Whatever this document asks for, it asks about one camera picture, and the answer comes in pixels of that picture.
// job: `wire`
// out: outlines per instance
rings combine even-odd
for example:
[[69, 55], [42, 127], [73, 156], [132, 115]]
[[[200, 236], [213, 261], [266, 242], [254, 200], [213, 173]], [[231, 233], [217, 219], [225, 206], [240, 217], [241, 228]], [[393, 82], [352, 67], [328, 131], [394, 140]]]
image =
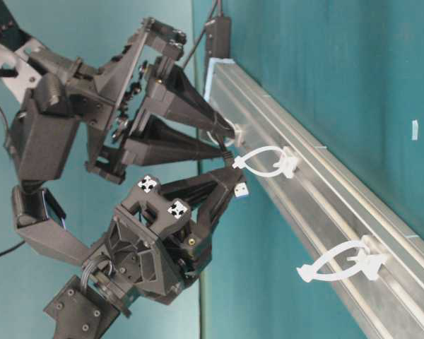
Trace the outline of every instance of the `wire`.
[[9, 125], [8, 125], [8, 120], [6, 119], [6, 115], [3, 112], [2, 108], [0, 107], [0, 117], [1, 117], [1, 122], [3, 122], [3, 126], [5, 128], [5, 140], [8, 137], [8, 133], [9, 133]]
[[8, 253], [11, 253], [12, 251], [15, 251], [16, 249], [18, 249], [19, 247], [24, 245], [24, 243], [25, 243], [25, 241], [21, 241], [17, 245], [14, 245], [13, 247], [11, 247], [10, 249], [7, 249], [5, 251], [0, 252], [0, 257], [5, 256]]
[[[215, 8], [217, 8], [217, 3], [218, 3], [218, 0], [215, 0], [215, 1], [213, 2], [213, 6], [212, 6], [211, 11], [209, 12], [209, 15], [207, 16], [207, 21], [206, 21], [206, 23], [207, 23], [210, 19], [212, 19], [213, 13], [215, 12]], [[196, 41], [195, 41], [195, 43], [194, 43], [194, 45], [193, 45], [193, 48], [192, 48], [192, 50], [191, 50], [191, 51], [190, 51], [190, 53], [189, 53], [189, 56], [185, 59], [185, 61], [184, 61], [183, 65], [182, 65], [182, 68], [183, 68], [183, 69], [185, 69], [185, 67], [187, 67], [187, 64], [189, 63], [189, 61], [190, 61], [190, 59], [192, 58], [193, 54], [195, 54], [196, 48], [198, 48], [199, 43], [200, 43], [200, 42], [201, 42], [201, 40], [203, 39], [204, 34], [206, 34], [206, 24], [204, 24], [204, 26], [203, 26], [203, 30], [201, 31], [201, 34], [199, 35], [198, 39], [196, 39]]]

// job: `robotic hand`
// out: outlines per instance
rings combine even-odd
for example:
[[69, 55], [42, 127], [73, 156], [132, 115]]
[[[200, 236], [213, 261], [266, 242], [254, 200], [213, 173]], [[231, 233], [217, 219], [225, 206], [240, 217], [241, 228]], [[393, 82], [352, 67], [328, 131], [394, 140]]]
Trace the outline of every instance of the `robotic hand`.
[[[147, 18], [121, 54], [95, 69], [22, 31], [0, 0], [0, 78], [21, 103], [5, 144], [20, 183], [12, 193], [15, 229], [38, 253], [83, 270], [45, 308], [57, 322], [56, 339], [101, 338], [120, 313], [130, 316], [139, 296], [169, 304], [211, 260], [213, 231], [235, 187], [245, 182], [223, 145], [225, 137], [234, 138], [232, 127], [175, 63], [185, 43], [183, 32]], [[131, 82], [145, 46], [161, 56], [141, 63]], [[129, 102], [142, 91], [143, 77], [145, 97], [131, 119]], [[161, 117], [211, 132], [220, 147], [170, 128]], [[128, 165], [222, 157], [225, 166], [169, 184], [146, 175], [89, 248], [66, 230], [65, 212], [42, 187], [60, 178], [81, 122], [88, 129], [86, 169], [116, 184]], [[114, 122], [118, 147], [105, 145]]]

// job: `white plastic clip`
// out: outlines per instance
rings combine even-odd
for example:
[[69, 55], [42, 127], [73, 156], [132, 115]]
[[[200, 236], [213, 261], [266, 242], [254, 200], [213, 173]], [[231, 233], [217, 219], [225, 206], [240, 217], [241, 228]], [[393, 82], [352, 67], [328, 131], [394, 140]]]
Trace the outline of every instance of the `white plastic clip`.
[[[335, 256], [352, 248], [358, 249], [358, 254], [357, 256], [347, 258], [347, 260], [355, 261], [355, 265], [336, 273], [318, 273], [319, 269]], [[387, 259], [388, 256], [386, 254], [370, 254], [369, 247], [362, 240], [349, 241], [330, 249], [312, 265], [303, 265], [302, 268], [297, 268], [297, 272], [306, 283], [309, 283], [311, 280], [340, 281], [350, 278], [360, 271], [366, 275], [367, 279], [377, 280], [379, 278], [378, 272], [380, 267], [387, 262]]]
[[[232, 127], [232, 129], [234, 130], [234, 139], [228, 139], [225, 142], [225, 146], [226, 147], [230, 147], [232, 145], [234, 145], [234, 143], [239, 146], [242, 143], [242, 130], [240, 129], [239, 125], [234, 124], [232, 121], [230, 121], [227, 118], [224, 118], [226, 120], [226, 122]], [[215, 143], [216, 145], [218, 145], [217, 140], [215, 140], [215, 138], [212, 136], [211, 132], [207, 131], [207, 136], [209, 137], [209, 139], [211, 139], [211, 141], [213, 143]]]
[[[251, 157], [254, 157], [255, 155], [258, 155], [262, 152], [267, 152], [270, 150], [279, 152], [281, 154], [280, 160], [273, 164], [273, 167], [278, 168], [275, 171], [260, 172], [250, 167], [246, 163], [246, 161], [250, 159]], [[286, 178], [292, 179], [294, 177], [294, 171], [297, 169], [299, 161], [300, 159], [294, 156], [293, 151], [288, 146], [284, 146], [283, 149], [279, 148], [278, 146], [264, 146], [264, 147], [257, 148], [256, 150], [252, 150], [251, 152], [247, 153], [243, 157], [237, 156], [234, 159], [234, 163], [232, 164], [232, 167], [240, 168], [240, 169], [247, 168], [251, 173], [263, 178], [272, 178], [283, 173]]]

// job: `screw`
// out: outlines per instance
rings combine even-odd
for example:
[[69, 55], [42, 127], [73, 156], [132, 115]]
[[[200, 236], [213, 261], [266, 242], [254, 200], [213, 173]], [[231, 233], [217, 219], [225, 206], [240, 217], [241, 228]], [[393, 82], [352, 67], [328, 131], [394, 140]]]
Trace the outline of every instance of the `screw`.
[[25, 118], [27, 116], [27, 112], [19, 112], [17, 114], [17, 119], [22, 120], [23, 118]]

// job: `aluminum rail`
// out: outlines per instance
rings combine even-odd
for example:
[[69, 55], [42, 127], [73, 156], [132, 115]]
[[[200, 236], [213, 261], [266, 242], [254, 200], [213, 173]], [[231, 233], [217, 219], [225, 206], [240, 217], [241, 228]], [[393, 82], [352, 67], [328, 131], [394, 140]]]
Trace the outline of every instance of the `aluminum rail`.
[[[300, 158], [293, 179], [259, 181], [314, 260], [363, 235], [371, 251], [389, 255], [377, 281], [359, 273], [332, 283], [366, 336], [424, 338], [424, 241], [237, 64], [215, 65], [210, 103], [242, 131], [239, 154], [287, 145]], [[264, 172], [272, 164], [260, 156], [250, 162]], [[351, 265], [341, 255], [322, 271]]]

